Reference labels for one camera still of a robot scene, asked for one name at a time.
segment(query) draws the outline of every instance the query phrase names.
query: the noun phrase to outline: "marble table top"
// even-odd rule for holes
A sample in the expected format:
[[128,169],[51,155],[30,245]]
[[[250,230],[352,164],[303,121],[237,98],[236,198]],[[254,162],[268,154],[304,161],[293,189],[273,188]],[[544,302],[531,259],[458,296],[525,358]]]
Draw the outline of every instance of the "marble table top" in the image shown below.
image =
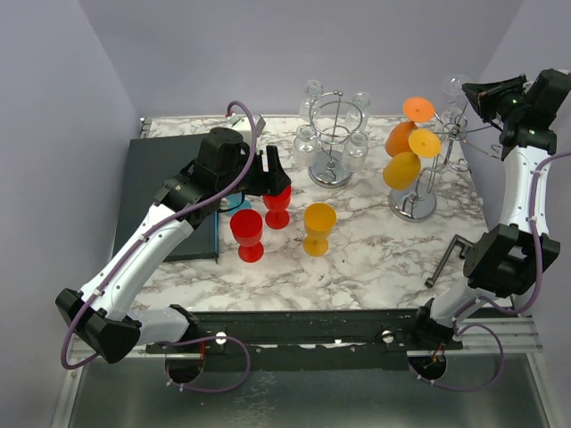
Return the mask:
[[[293,162],[296,117],[267,117],[260,148],[275,144],[292,179],[290,225],[283,230],[265,226],[265,255],[248,264],[237,256],[229,215],[220,214],[218,263],[192,260],[162,263],[138,294],[137,309],[162,309],[177,303],[189,310],[303,310],[417,308],[453,284],[466,281],[454,253],[433,289],[424,286],[451,238],[460,234],[476,241],[487,230],[481,204],[469,173],[446,169],[435,182],[436,213],[423,223],[408,223],[389,209],[390,188],[382,171],[390,160],[385,139],[402,117],[370,118],[371,135],[365,168],[345,187],[315,185],[306,169]],[[218,117],[154,119],[149,137],[207,133],[224,123]],[[461,157],[455,147],[452,160]],[[250,198],[262,216],[261,198]],[[329,251],[313,258],[302,248],[303,211],[326,202],[337,213]]]

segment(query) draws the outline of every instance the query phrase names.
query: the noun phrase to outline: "wall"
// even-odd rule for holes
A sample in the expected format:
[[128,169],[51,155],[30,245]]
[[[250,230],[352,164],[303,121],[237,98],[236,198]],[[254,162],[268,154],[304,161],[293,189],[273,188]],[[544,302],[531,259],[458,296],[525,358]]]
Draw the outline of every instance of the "wall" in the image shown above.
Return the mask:
[[110,254],[139,124],[75,0],[0,14],[0,425],[49,426],[65,324],[54,299]]
[[[481,77],[482,82],[512,78],[524,72],[533,80],[548,68],[571,70],[571,3],[568,0],[550,0],[547,4],[526,0],[508,33],[502,40],[490,64]],[[471,125],[481,124],[471,116]],[[558,152],[571,150],[571,95],[559,110],[551,127],[559,136]],[[487,147],[497,143],[498,132],[474,134],[472,142]],[[477,152],[465,150],[473,169],[478,194],[484,197],[484,213],[490,226],[500,218],[503,200],[504,176],[502,164],[488,160]],[[569,304],[571,284],[571,187],[569,170],[571,158],[552,164],[547,194],[547,219],[550,237],[561,242],[558,260],[544,276],[542,295],[533,310],[540,328],[550,374],[557,385],[561,403],[571,403],[571,353],[569,332]],[[571,408],[567,406],[567,420],[571,422]]]
[[222,113],[232,99],[297,113],[302,85],[369,92],[373,112],[443,101],[452,72],[478,78],[521,0],[79,0],[147,117]]

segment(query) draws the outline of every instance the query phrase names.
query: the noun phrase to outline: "red cup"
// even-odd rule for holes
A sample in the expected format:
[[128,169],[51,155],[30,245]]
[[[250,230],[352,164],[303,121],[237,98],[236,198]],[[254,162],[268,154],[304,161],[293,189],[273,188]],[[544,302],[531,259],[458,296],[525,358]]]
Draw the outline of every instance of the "red cup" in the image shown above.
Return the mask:
[[254,210],[239,210],[230,219],[230,229],[234,239],[240,244],[238,256],[247,263],[253,263],[264,255],[261,244],[263,231],[261,215]]
[[264,205],[268,208],[266,224],[272,229],[283,229],[289,224],[289,214],[286,211],[292,201],[292,187],[289,185],[278,196],[263,195]]

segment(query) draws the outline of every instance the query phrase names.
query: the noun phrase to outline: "clear glass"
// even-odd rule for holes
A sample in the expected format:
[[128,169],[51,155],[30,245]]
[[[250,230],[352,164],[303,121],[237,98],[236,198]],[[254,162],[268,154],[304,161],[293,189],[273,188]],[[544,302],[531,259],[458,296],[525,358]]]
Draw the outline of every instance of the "clear glass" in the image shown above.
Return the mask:
[[472,79],[463,74],[451,74],[444,78],[442,89],[448,103],[455,103],[456,99],[463,94],[462,85],[465,83],[472,83]]
[[302,125],[297,128],[297,137],[294,140],[294,162],[299,168],[308,168],[315,163],[318,155],[319,142],[315,137],[313,128]]
[[[303,85],[303,92],[305,93],[305,98],[300,104],[300,118],[309,122],[310,121],[310,107],[318,96],[323,95],[323,85],[318,80],[308,80]],[[317,119],[319,117],[319,111],[313,117]]]
[[368,134],[365,131],[355,131],[345,143],[341,166],[349,172],[361,171],[368,153]]
[[[358,92],[353,97],[353,102],[360,110],[363,112],[363,121],[360,124],[359,130],[365,129],[368,122],[368,110],[371,105],[371,98],[365,92]],[[347,116],[345,116],[345,126],[349,131],[357,130],[355,129],[359,125],[360,115],[359,111],[353,106],[349,106],[347,111]]]

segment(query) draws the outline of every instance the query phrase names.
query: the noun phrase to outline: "yellow cup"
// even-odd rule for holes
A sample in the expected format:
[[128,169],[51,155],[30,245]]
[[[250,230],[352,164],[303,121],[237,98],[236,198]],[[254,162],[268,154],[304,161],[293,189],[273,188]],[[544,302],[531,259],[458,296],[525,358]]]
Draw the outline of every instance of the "yellow cup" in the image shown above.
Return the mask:
[[323,256],[328,248],[327,238],[333,232],[337,215],[326,203],[313,203],[303,214],[303,225],[307,236],[303,239],[303,249],[310,256]]

